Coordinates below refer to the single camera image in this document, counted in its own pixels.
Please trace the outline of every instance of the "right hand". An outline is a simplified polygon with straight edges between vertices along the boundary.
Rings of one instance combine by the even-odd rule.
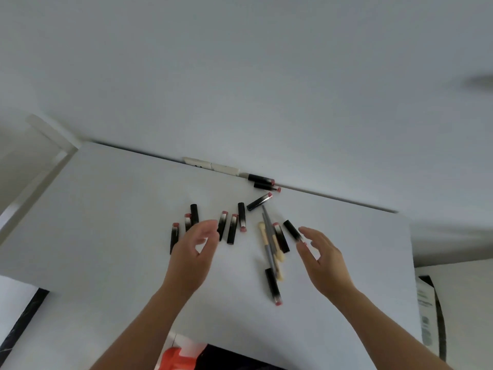
[[[296,244],[315,288],[331,301],[355,290],[341,251],[320,231],[308,227],[300,227],[299,231],[311,240],[311,245],[320,253],[320,258],[315,259],[305,243]]]

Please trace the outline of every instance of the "orange object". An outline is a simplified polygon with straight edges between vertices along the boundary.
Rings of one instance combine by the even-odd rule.
[[[161,357],[159,370],[194,370],[196,358],[180,356],[181,348],[169,348]]]

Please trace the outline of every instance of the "barcode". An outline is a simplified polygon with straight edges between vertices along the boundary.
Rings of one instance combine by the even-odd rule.
[[[426,346],[430,346],[431,341],[431,333],[427,329],[421,328],[421,338],[423,339],[423,344]]]

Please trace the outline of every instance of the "left hand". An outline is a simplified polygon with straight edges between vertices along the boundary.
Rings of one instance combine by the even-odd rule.
[[[206,238],[199,253],[195,247]],[[205,220],[192,226],[173,247],[163,286],[188,300],[206,279],[218,242],[217,220]]]

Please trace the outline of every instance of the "white tabletop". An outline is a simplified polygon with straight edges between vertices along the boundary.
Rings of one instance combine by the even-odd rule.
[[[0,247],[0,273],[90,302],[123,329],[163,280],[172,223],[180,222],[183,236],[190,204],[200,219],[226,210],[211,271],[173,330],[289,370],[374,368],[344,317],[312,286],[286,231],[283,305],[274,305],[261,208],[247,212],[247,233],[238,230],[235,244],[226,244],[237,203],[263,194],[242,178],[87,143]],[[406,218],[289,189],[266,207],[273,221],[325,232],[355,285],[421,337]]]

